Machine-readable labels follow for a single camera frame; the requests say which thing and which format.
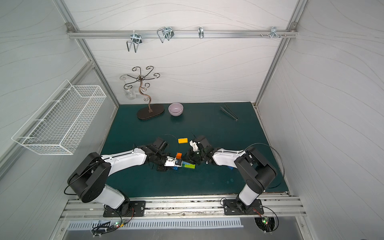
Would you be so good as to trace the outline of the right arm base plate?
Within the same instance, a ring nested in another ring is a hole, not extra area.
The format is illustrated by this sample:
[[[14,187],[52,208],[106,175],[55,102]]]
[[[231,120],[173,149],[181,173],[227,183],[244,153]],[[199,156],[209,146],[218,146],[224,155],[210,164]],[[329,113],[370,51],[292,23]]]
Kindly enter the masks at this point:
[[[226,216],[263,215],[264,214],[262,202],[259,199],[255,199],[249,206],[246,206],[240,200],[228,200],[228,199],[223,199],[221,201],[221,204],[224,207],[224,214]]]

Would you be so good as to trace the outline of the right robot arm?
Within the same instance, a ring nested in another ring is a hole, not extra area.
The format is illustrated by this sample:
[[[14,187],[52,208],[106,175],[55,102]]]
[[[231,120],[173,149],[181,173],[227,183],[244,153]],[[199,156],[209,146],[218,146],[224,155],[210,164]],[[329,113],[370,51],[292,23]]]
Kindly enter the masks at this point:
[[[241,174],[245,186],[236,198],[237,208],[246,211],[256,203],[278,176],[276,168],[254,146],[234,151],[214,148],[205,136],[199,136],[189,142],[191,149],[185,161],[191,164],[212,164],[235,168]]]

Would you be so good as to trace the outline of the lime green lego brick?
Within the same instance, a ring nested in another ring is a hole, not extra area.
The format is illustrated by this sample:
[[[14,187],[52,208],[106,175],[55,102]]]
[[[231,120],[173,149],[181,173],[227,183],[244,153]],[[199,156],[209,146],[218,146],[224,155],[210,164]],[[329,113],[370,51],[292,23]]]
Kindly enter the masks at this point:
[[[184,168],[189,168],[189,169],[195,169],[195,165],[191,165],[191,164],[184,164],[183,165],[184,166]]]

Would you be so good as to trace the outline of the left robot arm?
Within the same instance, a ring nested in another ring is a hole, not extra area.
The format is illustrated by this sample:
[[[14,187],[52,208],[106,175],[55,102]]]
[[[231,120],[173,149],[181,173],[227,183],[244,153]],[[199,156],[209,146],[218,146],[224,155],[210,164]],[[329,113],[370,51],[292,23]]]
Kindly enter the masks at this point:
[[[157,138],[153,144],[118,154],[90,153],[68,178],[68,187],[83,203],[97,202],[117,210],[128,205],[129,198],[107,185],[109,176],[146,163],[164,166],[168,159],[167,146],[166,141]]]

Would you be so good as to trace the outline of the yellow lego brick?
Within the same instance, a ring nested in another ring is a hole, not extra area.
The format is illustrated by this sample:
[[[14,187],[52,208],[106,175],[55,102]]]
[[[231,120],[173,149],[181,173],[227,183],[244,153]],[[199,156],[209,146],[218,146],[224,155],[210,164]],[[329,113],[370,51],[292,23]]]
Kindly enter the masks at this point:
[[[188,141],[188,138],[181,138],[181,139],[178,139],[178,143],[179,144],[186,144],[186,143],[188,143],[189,141]]]

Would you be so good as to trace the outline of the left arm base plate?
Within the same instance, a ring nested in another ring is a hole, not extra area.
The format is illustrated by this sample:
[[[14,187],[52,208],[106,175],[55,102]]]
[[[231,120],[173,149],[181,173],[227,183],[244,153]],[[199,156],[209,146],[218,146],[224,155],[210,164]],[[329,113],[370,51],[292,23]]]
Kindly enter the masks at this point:
[[[146,201],[124,201],[120,207],[113,209],[105,206],[103,217],[143,217],[146,207]]]

